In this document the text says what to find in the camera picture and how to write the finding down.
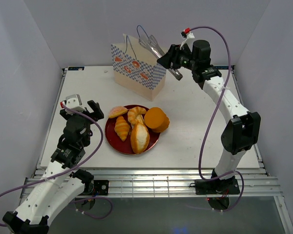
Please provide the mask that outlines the metal serving tongs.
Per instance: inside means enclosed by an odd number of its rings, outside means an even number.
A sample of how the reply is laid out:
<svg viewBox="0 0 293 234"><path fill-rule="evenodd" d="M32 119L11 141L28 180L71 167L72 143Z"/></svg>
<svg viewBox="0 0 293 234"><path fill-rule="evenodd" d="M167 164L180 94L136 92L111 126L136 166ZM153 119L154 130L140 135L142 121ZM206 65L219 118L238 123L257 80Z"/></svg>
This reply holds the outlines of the metal serving tongs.
<svg viewBox="0 0 293 234"><path fill-rule="evenodd" d="M138 39L139 44L150 51L157 59L165 55L165 52L158 44L157 39L154 35L150 35L148 38L145 36L140 36ZM178 70L167 69L178 81L183 78L183 75Z"/></svg>

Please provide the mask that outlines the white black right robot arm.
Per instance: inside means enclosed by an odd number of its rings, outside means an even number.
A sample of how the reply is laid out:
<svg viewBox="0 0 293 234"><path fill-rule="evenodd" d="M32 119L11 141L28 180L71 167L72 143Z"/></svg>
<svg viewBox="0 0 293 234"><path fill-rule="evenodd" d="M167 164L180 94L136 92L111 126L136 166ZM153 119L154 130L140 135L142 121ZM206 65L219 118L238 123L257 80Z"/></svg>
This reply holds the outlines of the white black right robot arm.
<svg viewBox="0 0 293 234"><path fill-rule="evenodd" d="M213 170L211 189L223 193L228 187L227 179L234 177L242 156L258 141L261 117L250 112L234 94L226 88L219 70L211 64L211 48L206 40L194 41L192 48L186 44L170 46L157 62L166 69L181 67L191 70L193 80L213 100L226 122L221 134L223 152Z"/></svg>

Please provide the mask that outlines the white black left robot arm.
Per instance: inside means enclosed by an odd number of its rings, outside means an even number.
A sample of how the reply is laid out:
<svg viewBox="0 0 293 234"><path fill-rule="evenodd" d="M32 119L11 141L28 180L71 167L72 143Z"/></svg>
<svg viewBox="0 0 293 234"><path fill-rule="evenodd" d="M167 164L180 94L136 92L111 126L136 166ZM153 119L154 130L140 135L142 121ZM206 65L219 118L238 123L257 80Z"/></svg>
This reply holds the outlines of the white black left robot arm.
<svg viewBox="0 0 293 234"><path fill-rule="evenodd" d="M84 163L84 149L90 145L91 124L103 119L104 114L93 100L87 104L92 112L82 106L78 95L61 102L60 114L66 126L41 180L18 208L2 218L12 233L48 233L55 217L71 200L93 191L93 175L77 167Z"/></svg>

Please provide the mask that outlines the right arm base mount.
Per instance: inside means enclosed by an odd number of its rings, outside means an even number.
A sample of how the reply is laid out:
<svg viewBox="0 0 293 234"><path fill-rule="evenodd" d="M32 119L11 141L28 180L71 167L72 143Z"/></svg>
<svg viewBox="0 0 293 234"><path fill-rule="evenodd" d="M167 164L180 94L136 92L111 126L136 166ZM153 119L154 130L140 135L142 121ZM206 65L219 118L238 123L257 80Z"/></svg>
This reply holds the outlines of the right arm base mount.
<svg viewBox="0 0 293 234"><path fill-rule="evenodd" d="M235 177L213 181L197 179L194 181L194 188L197 195L216 195L225 193L228 193L229 195L240 194L239 185Z"/></svg>

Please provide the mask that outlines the round orange bun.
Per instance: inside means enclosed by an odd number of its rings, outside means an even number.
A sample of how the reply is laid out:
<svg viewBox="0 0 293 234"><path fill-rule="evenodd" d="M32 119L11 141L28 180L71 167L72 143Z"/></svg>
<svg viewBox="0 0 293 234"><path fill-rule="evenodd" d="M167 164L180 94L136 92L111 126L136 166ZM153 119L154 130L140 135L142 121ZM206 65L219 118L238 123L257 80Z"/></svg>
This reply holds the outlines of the round orange bun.
<svg viewBox="0 0 293 234"><path fill-rule="evenodd" d="M144 116L145 125L155 133L164 132L170 124L170 120L162 109L150 108Z"/></svg>

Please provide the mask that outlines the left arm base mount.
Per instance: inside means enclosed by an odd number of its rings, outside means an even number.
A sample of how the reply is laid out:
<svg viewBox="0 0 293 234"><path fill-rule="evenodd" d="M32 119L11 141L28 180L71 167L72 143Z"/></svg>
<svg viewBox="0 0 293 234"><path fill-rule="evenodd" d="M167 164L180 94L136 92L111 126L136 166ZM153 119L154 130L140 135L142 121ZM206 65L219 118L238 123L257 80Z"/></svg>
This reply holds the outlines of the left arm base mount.
<svg viewBox="0 0 293 234"><path fill-rule="evenodd" d="M85 184L83 195L108 195L109 180L92 180Z"/></svg>

